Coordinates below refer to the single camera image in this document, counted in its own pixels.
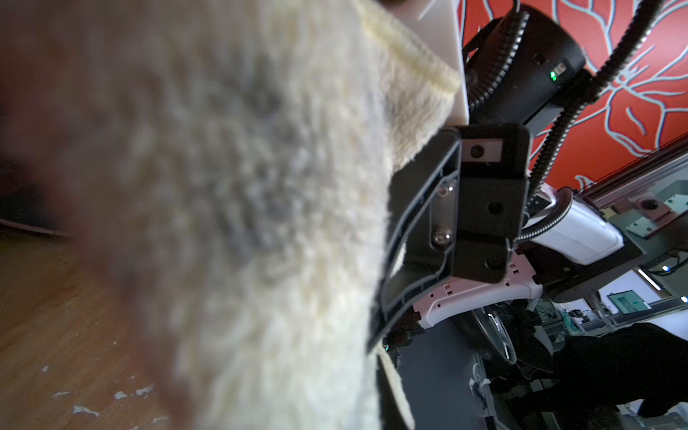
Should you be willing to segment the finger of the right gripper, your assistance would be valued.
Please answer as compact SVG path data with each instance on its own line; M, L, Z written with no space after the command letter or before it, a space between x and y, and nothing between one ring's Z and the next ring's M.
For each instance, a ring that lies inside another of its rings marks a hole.
M456 128L440 130L392 177L389 186L386 256L367 340L372 351L401 317L452 272L458 192L433 214L438 191L458 186L462 139Z

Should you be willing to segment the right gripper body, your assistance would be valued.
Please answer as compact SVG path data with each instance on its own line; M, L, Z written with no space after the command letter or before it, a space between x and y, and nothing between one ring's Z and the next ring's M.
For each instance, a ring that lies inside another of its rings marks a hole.
M459 212L453 276L499 283L521 234L532 135L521 124L460 129Z

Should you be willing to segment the yellow cloth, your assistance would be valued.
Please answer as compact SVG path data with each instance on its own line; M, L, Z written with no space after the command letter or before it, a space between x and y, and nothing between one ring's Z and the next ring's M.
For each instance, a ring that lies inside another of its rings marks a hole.
M187 429L378 429L388 187L462 74L375 1L5 1L1 150Z

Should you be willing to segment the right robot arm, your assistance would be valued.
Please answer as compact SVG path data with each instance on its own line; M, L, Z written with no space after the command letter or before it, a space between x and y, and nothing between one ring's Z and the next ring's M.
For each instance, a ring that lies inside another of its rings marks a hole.
M530 132L517 124L440 130L390 185L392 212L385 267L367 345L373 348L408 312L430 328L455 315L539 295L516 247L572 215L574 194L557 192L551 208L524 221L573 122L618 76L650 34L662 5L639 4L598 73L573 91L527 170Z

